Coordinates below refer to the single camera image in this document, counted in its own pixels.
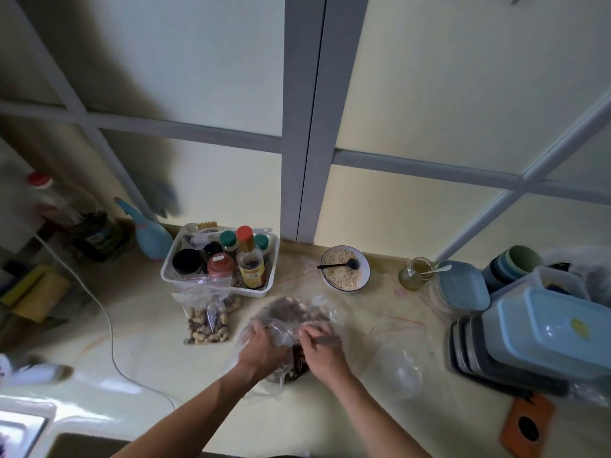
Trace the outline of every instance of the gray metal frame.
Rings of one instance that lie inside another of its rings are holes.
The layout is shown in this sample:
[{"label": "gray metal frame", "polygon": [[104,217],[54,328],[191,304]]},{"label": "gray metal frame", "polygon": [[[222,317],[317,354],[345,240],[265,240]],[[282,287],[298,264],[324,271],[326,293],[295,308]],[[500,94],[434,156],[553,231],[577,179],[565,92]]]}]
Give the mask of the gray metal frame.
[{"label": "gray metal frame", "polygon": [[437,260],[455,254],[525,193],[611,205],[611,191],[545,179],[611,121],[611,94],[603,97],[523,175],[336,148],[366,9],[367,0],[327,1],[298,240],[314,241],[332,163],[506,190],[457,234]]},{"label": "gray metal frame", "polygon": [[34,62],[65,107],[0,100],[0,114],[77,124],[143,215],[156,217],[100,129],[282,154],[280,230],[295,240],[326,0],[285,0],[282,137],[88,111],[17,0],[0,0],[25,33]]}]

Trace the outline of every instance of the open jar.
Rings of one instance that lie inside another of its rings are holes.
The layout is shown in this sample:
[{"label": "open jar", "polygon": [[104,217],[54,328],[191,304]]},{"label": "open jar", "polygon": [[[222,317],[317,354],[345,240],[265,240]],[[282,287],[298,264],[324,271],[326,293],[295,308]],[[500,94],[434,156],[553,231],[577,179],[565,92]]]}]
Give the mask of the open jar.
[{"label": "open jar", "polygon": [[432,280],[434,273],[424,274],[434,269],[433,263],[425,257],[416,257],[399,271],[399,282],[409,291],[418,291]]}]

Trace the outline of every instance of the frosted glass panel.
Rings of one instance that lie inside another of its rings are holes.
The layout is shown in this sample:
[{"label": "frosted glass panel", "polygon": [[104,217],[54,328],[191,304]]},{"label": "frosted glass panel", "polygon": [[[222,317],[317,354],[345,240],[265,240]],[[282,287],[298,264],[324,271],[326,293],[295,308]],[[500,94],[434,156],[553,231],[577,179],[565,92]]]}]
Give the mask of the frosted glass panel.
[{"label": "frosted glass panel", "polygon": [[0,4],[0,99],[62,104],[30,57],[19,26]]},{"label": "frosted glass panel", "polygon": [[284,0],[22,0],[90,109],[282,134]]},{"label": "frosted glass panel", "polygon": [[314,242],[433,259],[501,190],[332,165]]},{"label": "frosted glass panel", "polygon": [[280,230],[280,154],[112,130],[104,135],[165,223]]},{"label": "frosted glass panel", "polygon": [[554,170],[548,178],[611,190],[611,124]]},{"label": "frosted glass panel", "polygon": [[485,267],[510,246],[611,246],[611,206],[527,194],[452,257]]},{"label": "frosted glass panel", "polygon": [[0,116],[0,136],[35,170],[78,184],[113,215],[125,216],[112,199],[131,202],[129,196],[78,126]]},{"label": "frosted glass panel", "polygon": [[337,146],[521,174],[611,88],[611,0],[369,0]]}]

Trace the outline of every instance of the person's left hand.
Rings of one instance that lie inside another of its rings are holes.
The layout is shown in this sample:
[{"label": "person's left hand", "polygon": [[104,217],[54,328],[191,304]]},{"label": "person's left hand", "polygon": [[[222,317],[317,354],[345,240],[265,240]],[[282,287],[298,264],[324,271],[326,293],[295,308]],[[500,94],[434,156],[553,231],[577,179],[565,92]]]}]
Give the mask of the person's left hand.
[{"label": "person's left hand", "polygon": [[276,347],[259,320],[248,328],[248,341],[238,357],[236,368],[252,377],[254,384],[265,379],[283,362],[291,347]]}]

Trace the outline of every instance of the yellow sticker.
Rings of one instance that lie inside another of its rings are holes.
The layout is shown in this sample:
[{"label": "yellow sticker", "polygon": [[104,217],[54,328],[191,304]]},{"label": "yellow sticker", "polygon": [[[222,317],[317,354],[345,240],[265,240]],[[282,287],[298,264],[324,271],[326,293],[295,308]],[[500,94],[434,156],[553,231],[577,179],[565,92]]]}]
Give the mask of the yellow sticker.
[{"label": "yellow sticker", "polygon": [[577,318],[571,318],[571,328],[584,339],[588,339],[590,337],[590,329],[588,328],[588,325]]}]

